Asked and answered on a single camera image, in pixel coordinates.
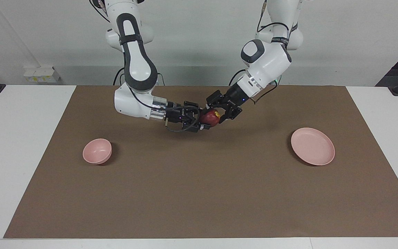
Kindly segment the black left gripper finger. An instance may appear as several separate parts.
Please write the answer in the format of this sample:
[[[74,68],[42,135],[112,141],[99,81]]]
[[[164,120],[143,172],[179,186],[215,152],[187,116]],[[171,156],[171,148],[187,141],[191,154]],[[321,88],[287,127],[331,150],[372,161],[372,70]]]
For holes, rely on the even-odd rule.
[[[220,115],[219,123],[223,123],[227,119],[234,120],[242,112],[242,108],[236,105],[221,105],[218,108],[224,110],[224,113]]]
[[[206,109],[225,108],[226,98],[220,90],[216,90],[209,97],[206,98]]]

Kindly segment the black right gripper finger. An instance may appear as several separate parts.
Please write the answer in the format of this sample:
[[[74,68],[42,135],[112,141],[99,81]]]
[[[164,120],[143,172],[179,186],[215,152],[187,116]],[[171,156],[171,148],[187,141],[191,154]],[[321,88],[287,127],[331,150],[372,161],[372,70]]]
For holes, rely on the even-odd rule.
[[[209,130],[211,126],[205,124],[205,123],[196,123],[194,126],[191,126],[190,131],[197,133],[201,130]]]
[[[201,112],[203,110],[197,103],[190,102],[190,101],[185,101],[184,106],[186,109],[196,110],[198,112]]]

